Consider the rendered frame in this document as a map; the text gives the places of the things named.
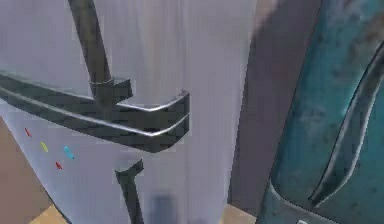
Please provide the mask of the white fridge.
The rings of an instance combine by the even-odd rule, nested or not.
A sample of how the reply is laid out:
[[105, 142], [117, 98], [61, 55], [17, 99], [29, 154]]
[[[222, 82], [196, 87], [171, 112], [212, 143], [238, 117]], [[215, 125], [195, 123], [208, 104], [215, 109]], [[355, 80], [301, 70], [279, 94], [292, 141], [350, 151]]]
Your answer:
[[218, 224], [257, 0], [93, 1], [133, 96], [96, 104], [67, 0], [0, 0], [0, 117], [67, 224], [130, 224], [115, 171], [139, 160], [144, 224]]

